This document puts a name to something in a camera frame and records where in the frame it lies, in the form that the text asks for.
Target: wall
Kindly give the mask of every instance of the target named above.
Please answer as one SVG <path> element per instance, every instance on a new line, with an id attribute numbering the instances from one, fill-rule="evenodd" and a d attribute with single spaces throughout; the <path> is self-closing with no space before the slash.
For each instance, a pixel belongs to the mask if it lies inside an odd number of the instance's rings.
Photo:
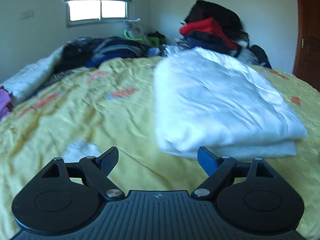
<path id="1" fill-rule="evenodd" d="M 34 10 L 33 18 L 20 20 L 21 12 Z M 129 17 L 149 26 L 149 0 L 132 0 Z M 0 82 L 65 42 L 80 36 L 123 36 L 123 21 L 66 28 L 63 0 L 0 0 Z"/>
<path id="2" fill-rule="evenodd" d="M 207 0 L 236 12 L 251 44 L 267 53 L 274 68 L 292 72 L 298 37 L 297 0 Z M 196 0 L 151 0 L 151 27 L 170 42 Z"/>

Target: ribbed gray plate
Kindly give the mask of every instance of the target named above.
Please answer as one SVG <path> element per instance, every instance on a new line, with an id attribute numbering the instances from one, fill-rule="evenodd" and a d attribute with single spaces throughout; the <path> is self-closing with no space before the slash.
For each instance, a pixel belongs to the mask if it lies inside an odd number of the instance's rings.
<path id="1" fill-rule="evenodd" d="M 109 202 L 90 225 L 63 236 L 36 236 L 22 231 L 14 240 L 303 240 L 295 231 L 278 236 L 251 235 L 221 219 L 207 201 L 186 191 L 131 191 Z"/>

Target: pink cloth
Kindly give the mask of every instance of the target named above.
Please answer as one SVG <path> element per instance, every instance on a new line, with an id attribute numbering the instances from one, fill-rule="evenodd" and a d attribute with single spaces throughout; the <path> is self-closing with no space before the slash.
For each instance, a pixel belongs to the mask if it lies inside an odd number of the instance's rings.
<path id="1" fill-rule="evenodd" d="M 0 120 L 10 114 L 10 109 L 7 105 L 11 103 L 10 94 L 0 88 Z"/>

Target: yellow blanket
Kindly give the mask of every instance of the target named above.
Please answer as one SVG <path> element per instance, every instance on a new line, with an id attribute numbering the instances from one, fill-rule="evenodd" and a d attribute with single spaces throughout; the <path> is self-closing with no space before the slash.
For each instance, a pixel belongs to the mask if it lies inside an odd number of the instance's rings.
<path id="1" fill-rule="evenodd" d="M 111 146 L 118 147 L 119 163 L 109 178 L 126 193 L 130 189 L 191 192 L 206 179 L 197 161 L 162 153 L 156 145 L 153 68 L 160 60 L 155 57 L 107 61 L 98 70 L 63 79 L 16 107 L 1 121 L 0 240 L 12 237 L 18 230 L 11 213 L 14 196 L 52 158 L 63 156 L 75 141 L 96 144 L 101 153 Z M 267 161 L 305 202 L 298 232 L 317 240 L 320 94 L 294 76 L 254 68 L 284 94 L 308 130 L 309 136 L 296 143 L 297 156 Z"/>

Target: brown wooden door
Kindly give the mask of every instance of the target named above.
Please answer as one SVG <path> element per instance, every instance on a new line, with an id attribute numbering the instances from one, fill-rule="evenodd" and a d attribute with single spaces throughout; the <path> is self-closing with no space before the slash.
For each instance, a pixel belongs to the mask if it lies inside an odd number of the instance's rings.
<path id="1" fill-rule="evenodd" d="M 320 0 L 298 0 L 299 36 L 293 74 L 320 91 Z"/>

